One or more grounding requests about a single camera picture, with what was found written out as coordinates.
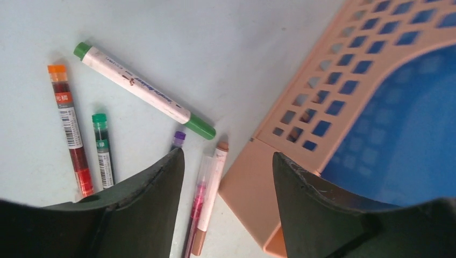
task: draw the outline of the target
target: purple cap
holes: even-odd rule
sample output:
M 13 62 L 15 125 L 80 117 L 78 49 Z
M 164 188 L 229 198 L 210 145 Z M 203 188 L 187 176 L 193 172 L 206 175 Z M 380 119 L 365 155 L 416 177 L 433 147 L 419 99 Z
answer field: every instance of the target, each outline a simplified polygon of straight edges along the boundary
M 176 131 L 176 133 L 174 134 L 174 138 L 179 140 L 185 140 L 185 135 L 186 134 L 181 131 Z

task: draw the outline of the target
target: dark green object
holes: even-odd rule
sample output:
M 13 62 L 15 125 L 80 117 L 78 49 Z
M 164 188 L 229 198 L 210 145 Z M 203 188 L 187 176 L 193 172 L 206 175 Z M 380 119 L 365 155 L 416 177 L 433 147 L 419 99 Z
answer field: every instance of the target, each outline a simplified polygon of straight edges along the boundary
M 176 149 L 78 203 L 0 201 L 3 257 L 168 258 L 183 175 L 184 155 Z
M 215 129 L 203 119 L 194 114 L 190 114 L 190 120 L 184 124 L 188 129 L 197 132 L 205 139 L 212 140 L 215 137 Z
M 411 207 L 376 202 L 282 153 L 274 154 L 273 171 L 288 258 L 456 257 L 455 198 Z
M 87 52 L 89 52 L 91 47 L 92 46 L 87 45 L 84 42 L 81 42 L 77 44 L 76 48 L 73 51 L 73 54 L 76 55 L 82 61 L 82 59 L 84 59 L 84 56 L 87 54 Z
M 107 189 L 115 184 L 115 176 L 112 164 L 111 146 L 109 144 L 108 122 L 106 120 L 106 114 L 93 114 L 92 122 L 94 123 L 101 182 L 103 184 L 103 189 Z

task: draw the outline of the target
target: peach plastic basket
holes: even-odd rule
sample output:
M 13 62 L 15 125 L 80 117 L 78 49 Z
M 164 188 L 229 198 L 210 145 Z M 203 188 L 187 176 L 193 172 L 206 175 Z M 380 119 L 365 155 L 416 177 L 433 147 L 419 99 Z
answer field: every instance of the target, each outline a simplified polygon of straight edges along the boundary
M 286 257 L 272 156 L 319 175 L 378 85 L 456 43 L 456 0 L 347 1 L 237 157 L 219 193 L 267 253 Z

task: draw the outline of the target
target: barcode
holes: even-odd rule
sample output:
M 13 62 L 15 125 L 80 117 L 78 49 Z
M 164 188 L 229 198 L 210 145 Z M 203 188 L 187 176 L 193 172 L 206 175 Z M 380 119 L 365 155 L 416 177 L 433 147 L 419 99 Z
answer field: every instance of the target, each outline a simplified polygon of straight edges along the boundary
M 106 189 L 113 186 L 114 181 L 112 178 L 111 160 L 109 158 L 109 153 L 99 153 L 98 164 L 100 166 L 101 183 L 103 185 L 103 188 Z
M 74 140 L 72 125 L 68 111 L 60 111 L 60 117 L 62 118 L 63 129 L 65 130 L 65 136 L 67 137 L 68 147 L 75 147 L 76 143 Z
M 103 186 L 108 185 L 108 181 L 106 180 L 106 169 L 104 166 L 104 159 L 103 156 L 98 156 L 98 164 L 100 166 L 100 173 L 101 173 L 101 183 Z

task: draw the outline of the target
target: barcode label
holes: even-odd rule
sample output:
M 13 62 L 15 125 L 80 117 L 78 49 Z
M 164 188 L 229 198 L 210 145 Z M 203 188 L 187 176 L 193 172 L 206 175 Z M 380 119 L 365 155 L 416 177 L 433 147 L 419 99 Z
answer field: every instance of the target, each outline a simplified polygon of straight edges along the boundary
M 60 118 L 62 119 L 63 129 L 67 138 L 68 148 L 78 149 L 82 147 L 81 133 L 76 120 L 74 107 L 59 109 Z
M 112 168 L 109 153 L 99 153 L 98 163 L 100 166 L 101 183 L 103 185 L 103 189 L 113 186 L 114 181 L 112 179 Z

